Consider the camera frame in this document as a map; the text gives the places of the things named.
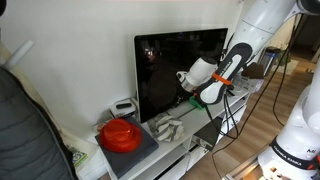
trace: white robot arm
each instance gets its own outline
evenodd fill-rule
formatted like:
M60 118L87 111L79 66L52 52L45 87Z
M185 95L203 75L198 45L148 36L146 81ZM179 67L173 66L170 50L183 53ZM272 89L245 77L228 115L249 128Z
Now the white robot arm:
M212 78L194 93L200 105L216 104L235 74L298 13L320 14L320 0L257 0L239 23L225 59ZM320 157L320 63L312 85L300 96L289 120L270 147L258 157L266 178L315 179Z

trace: monitor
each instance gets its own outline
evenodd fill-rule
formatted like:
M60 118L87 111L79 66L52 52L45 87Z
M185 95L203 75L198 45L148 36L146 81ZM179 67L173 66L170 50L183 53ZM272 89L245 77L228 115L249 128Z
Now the monitor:
M177 77L202 56L220 61L227 28L138 35L134 38L140 121L177 107L192 94Z

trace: black screen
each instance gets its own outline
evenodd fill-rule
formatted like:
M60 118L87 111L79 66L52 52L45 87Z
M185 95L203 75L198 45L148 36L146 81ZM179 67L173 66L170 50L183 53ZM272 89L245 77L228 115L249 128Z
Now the black screen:
M219 62L227 31L209 29L134 38L141 123L176 107L177 94L192 95L181 88L176 73L188 71L201 56Z

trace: floor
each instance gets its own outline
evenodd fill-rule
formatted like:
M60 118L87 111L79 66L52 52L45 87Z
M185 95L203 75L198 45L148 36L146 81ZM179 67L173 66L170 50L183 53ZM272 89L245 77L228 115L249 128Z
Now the floor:
M276 113L283 123L286 122L300 93L311 83L313 75L306 73L306 69L315 67L315 64L310 63L310 61L306 60L304 56L299 55L299 53L292 53L292 59L298 60L299 64L291 75L286 76L281 91L282 93L278 98L276 106ZM269 74L265 82L269 80L271 74L272 73ZM221 176L225 176L228 172L232 171L242 162L246 161L269 144L282 129L282 126L276 121L272 113L273 101L281 77L281 73L276 73L274 79L271 81L268 89L261 98L261 101L249 118L241 136L226 149L214 155L217 167L214 167L213 165L212 153L208 153L181 178L182 180L221 179L217 170L220 172ZM260 93L261 90L260 92L251 95L248 100L248 107L242 121L239 123L239 127L243 126L245 118L248 116ZM222 138L213 152L223 148L230 141L231 140L228 138ZM109 179L109 177L105 175L101 179L106 180Z

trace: wooden floor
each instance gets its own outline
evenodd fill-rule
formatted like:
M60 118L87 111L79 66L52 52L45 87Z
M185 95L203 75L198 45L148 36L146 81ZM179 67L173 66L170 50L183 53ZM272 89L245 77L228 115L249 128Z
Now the wooden floor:
M310 63L310 61L300 58L299 56L295 56L294 54L292 59L299 60L299 64L291 75L286 76L276 106L277 115L283 123L286 122L300 93L311 83L313 75L306 73L306 69L315 67L315 64ZM266 81L269 80L271 74L272 72L265 80L264 86ZM222 176L226 175L242 162L258 153L263 147L268 145L282 129L282 126L276 121L272 113L273 101L279 87L281 77L281 73L276 73L255 111L249 118L241 136L228 148L214 155L217 168ZM260 93L261 90L260 92L251 95L249 98L248 107L243 119L239 123L239 127L242 127L243 121L248 116L248 113L251 111L253 104L257 101ZM230 139L224 137L217 144L213 152L224 147L230 141ZM203 157L182 177L182 180L221 179L213 165L211 155L212 153L208 153Z

